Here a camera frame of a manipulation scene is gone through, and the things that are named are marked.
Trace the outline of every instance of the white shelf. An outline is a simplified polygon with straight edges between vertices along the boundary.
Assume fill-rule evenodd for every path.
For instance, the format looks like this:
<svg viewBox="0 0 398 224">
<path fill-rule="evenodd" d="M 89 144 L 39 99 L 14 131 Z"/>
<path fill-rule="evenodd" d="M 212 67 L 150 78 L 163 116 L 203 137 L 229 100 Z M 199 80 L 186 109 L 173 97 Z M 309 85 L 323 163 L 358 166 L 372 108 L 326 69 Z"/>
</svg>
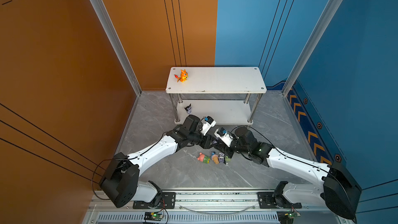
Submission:
<svg viewBox="0 0 398 224">
<path fill-rule="evenodd" d="M 184 123 L 185 118 L 189 115 L 184 107 L 192 106 L 192 112 L 190 114 L 195 115 L 199 118 L 210 116 L 217 124 L 220 125 L 252 125 L 248 123 L 250 116 L 249 104 L 243 103 L 243 101 L 232 101 L 232 100 L 183 100 L 182 103 L 177 104 L 178 117 L 180 122 L 176 124 Z"/>
<path fill-rule="evenodd" d="M 177 82 L 181 69 L 188 79 Z M 267 91 L 258 67 L 172 67 L 167 93 L 265 93 Z"/>
</svg>

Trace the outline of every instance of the wall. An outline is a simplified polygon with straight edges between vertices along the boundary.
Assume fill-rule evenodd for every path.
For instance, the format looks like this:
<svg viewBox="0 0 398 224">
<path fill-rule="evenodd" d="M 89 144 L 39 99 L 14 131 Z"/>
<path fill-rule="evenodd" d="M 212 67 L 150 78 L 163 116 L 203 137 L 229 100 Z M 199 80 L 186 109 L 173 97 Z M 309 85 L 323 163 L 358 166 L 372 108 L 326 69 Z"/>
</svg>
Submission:
<svg viewBox="0 0 398 224">
<path fill-rule="evenodd" d="M 103 0 L 143 90 L 174 66 L 214 66 L 217 0 Z"/>
<path fill-rule="evenodd" d="M 112 157 L 135 95 L 90 1 L 3 4 L 8 1 L 0 0 L 0 103 L 95 163 Z M 93 163 L 2 106 L 0 120 L 94 170 Z M 3 123 L 0 138 L 92 176 Z M 92 197 L 89 180 L 1 140 L 0 170 L 2 223 L 82 221 Z"/>
<path fill-rule="evenodd" d="M 298 82 L 363 189 L 398 179 L 396 0 L 343 0 Z M 395 223 L 398 181 L 365 189 L 358 223 Z"/>
<path fill-rule="evenodd" d="M 328 0 L 278 2 L 218 0 L 216 66 L 259 67 L 266 86 L 289 76 Z"/>
</svg>

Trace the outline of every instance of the orange dragon toy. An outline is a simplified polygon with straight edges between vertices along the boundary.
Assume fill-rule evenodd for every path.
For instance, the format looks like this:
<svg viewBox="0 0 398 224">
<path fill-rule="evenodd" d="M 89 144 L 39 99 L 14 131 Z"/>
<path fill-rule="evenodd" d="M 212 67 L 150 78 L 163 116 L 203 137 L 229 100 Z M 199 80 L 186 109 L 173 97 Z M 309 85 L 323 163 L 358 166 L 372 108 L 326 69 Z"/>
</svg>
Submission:
<svg viewBox="0 0 398 224">
<path fill-rule="evenodd" d="M 177 82 L 185 82 L 188 78 L 188 73 L 184 70 L 181 70 L 181 77 L 178 77 L 177 75 L 174 75 L 177 78 Z"/>
</svg>

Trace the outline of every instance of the shelf top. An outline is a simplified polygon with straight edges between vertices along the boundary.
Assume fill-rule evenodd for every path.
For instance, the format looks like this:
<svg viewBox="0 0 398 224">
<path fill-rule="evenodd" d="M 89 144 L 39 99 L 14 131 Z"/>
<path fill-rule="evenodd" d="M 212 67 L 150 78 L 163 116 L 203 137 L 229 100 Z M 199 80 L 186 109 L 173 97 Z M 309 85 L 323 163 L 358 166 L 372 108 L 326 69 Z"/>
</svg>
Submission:
<svg viewBox="0 0 398 224">
<path fill-rule="evenodd" d="M 181 69 L 188 79 L 177 82 Z M 258 67 L 172 67 L 167 93 L 265 93 L 267 91 Z"/>
</svg>

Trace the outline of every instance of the lower shelf board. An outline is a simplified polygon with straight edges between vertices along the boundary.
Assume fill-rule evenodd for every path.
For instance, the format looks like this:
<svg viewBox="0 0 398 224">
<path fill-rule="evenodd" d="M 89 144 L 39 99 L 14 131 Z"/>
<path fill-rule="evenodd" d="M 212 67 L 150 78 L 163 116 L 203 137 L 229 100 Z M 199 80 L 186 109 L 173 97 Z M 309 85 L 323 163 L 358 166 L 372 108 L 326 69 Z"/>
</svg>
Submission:
<svg viewBox="0 0 398 224">
<path fill-rule="evenodd" d="M 218 125 L 252 125 L 248 119 L 250 116 L 250 105 L 243 101 L 234 100 L 183 100 L 177 102 L 177 113 L 180 121 L 176 124 L 184 123 L 188 117 L 185 107 L 191 104 L 192 112 L 190 114 L 199 118 L 210 116 Z"/>
</svg>

